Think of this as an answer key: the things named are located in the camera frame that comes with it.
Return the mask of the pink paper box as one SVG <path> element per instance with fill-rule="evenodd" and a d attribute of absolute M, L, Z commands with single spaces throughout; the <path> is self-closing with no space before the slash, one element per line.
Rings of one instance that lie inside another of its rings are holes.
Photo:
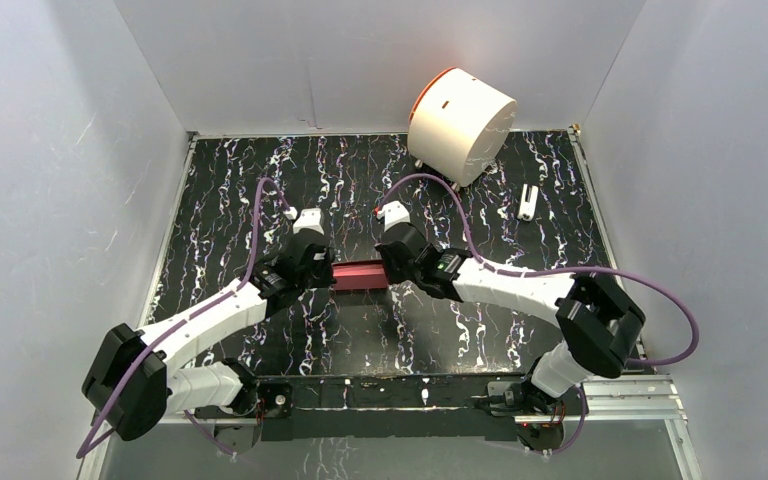
<path fill-rule="evenodd" d="M 333 275 L 336 292 L 384 290 L 389 286 L 381 260 L 336 263 Z"/>

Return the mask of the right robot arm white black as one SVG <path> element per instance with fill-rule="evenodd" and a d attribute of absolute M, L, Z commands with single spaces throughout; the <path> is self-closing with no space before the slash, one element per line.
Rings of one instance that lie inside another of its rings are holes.
<path fill-rule="evenodd" d="M 375 246 L 391 284 L 410 281 L 435 299 L 495 305 L 558 328 L 562 340 L 534 361 L 520 383 L 487 388 L 477 408 L 494 416 L 548 414 L 573 386 L 615 379 L 626 368 L 645 315 L 604 272 L 501 274 L 467 250 L 433 245 L 410 223 L 387 229 Z"/>

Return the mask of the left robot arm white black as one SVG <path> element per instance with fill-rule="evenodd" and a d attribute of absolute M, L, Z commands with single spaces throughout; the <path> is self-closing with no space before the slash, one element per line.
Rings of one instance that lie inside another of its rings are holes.
<path fill-rule="evenodd" d="M 81 391 L 123 441 L 135 440 L 166 415 L 216 406 L 246 416 L 261 404 L 260 382 L 235 359 L 191 367 L 207 348 L 296 303 L 307 290 L 335 282 L 332 251 L 314 228 L 296 230 L 277 254 L 245 279 L 173 317 L 135 330 L 107 332 Z"/>

